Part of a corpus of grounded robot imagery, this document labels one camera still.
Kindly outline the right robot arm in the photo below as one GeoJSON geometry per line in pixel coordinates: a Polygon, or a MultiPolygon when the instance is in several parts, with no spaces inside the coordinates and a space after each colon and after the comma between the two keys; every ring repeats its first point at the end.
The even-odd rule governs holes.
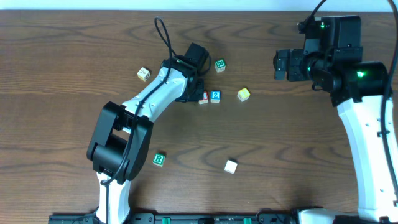
{"type": "Polygon", "coordinates": [[[392,101],[384,101],[388,73],[365,62],[359,16],[310,16],[298,25],[302,49],[281,49],[273,59],[278,80],[311,81],[330,94],[349,139],[358,184],[358,212],[298,209],[291,223],[395,223],[397,141],[392,101]]]}

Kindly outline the plain white wooden block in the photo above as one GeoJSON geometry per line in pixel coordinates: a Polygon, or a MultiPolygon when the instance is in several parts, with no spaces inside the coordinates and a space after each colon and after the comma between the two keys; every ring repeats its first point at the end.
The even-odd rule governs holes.
{"type": "Polygon", "coordinates": [[[238,163],[236,161],[233,160],[227,160],[225,167],[224,167],[224,171],[228,172],[230,174],[234,174],[236,172],[238,163]]]}

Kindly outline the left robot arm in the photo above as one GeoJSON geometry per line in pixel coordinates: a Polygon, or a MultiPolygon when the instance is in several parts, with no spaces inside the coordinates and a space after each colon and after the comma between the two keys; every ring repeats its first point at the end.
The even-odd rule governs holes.
{"type": "Polygon", "coordinates": [[[86,153],[100,183],[93,223],[127,222],[131,181],[146,161],[154,122],[174,101],[202,100],[202,68],[210,60],[204,47],[192,43],[184,55],[164,60],[156,78],[134,98],[103,106],[86,153]]]}

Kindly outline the red letter I block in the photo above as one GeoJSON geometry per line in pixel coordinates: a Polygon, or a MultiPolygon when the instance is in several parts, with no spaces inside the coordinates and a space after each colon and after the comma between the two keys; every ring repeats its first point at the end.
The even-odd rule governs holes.
{"type": "Polygon", "coordinates": [[[198,103],[200,105],[208,103],[208,92],[207,91],[203,92],[203,98],[201,100],[199,100],[198,103]]]}

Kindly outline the blue number 2 block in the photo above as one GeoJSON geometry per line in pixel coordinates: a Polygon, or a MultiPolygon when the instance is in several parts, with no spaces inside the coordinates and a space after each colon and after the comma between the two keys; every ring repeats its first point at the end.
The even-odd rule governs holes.
{"type": "Polygon", "coordinates": [[[218,90],[212,90],[210,95],[210,101],[212,103],[219,103],[221,99],[221,92],[218,90]]]}

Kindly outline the green R block far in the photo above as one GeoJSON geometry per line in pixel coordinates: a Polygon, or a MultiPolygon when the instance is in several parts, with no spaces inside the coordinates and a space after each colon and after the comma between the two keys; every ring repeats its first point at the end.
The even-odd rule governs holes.
{"type": "Polygon", "coordinates": [[[226,63],[223,59],[215,61],[215,70],[217,73],[223,72],[226,69],[226,63]]]}

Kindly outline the yellow top wooden block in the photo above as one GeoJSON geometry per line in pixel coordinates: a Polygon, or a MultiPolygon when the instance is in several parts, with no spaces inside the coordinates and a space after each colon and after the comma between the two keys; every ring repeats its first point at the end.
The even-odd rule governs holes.
{"type": "Polygon", "coordinates": [[[251,93],[247,88],[242,88],[238,91],[237,97],[241,102],[246,101],[251,96],[251,93]]]}

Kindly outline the green r block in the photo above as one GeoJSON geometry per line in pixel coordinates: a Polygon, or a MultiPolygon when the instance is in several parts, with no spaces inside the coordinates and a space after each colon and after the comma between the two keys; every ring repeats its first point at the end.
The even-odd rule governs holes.
{"type": "Polygon", "coordinates": [[[154,156],[152,163],[156,166],[163,167],[165,159],[166,159],[166,156],[164,154],[157,153],[154,156]]]}
{"type": "Polygon", "coordinates": [[[223,59],[215,61],[215,70],[217,73],[223,72],[226,69],[226,63],[223,59]]]}

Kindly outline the green R block near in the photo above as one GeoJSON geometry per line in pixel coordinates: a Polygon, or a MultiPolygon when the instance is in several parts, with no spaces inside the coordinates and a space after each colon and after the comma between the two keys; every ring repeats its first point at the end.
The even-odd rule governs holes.
{"type": "Polygon", "coordinates": [[[166,159],[166,156],[164,154],[157,153],[154,156],[152,163],[156,166],[163,167],[165,159],[166,159]]]}

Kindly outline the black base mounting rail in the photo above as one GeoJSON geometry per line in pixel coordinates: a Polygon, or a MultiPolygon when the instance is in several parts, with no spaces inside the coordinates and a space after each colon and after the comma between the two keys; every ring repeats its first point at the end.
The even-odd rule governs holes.
{"type": "MultiPolygon", "coordinates": [[[[289,214],[260,215],[154,215],[135,213],[124,223],[130,224],[294,224],[298,218],[289,214]]],[[[99,224],[93,213],[86,215],[51,215],[48,224],[99,224]]]]}

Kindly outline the cream picture wooden block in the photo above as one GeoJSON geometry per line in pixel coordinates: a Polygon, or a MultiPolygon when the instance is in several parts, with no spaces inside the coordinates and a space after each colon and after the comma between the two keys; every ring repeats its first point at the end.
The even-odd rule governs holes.
{"type": "Polygon", "coordinates": [[[147,79],[150,77],[150,71],[144,67],[141,67],[140,70],[137,72],[137,76],[142,81],[146,82],[147,79]]]}

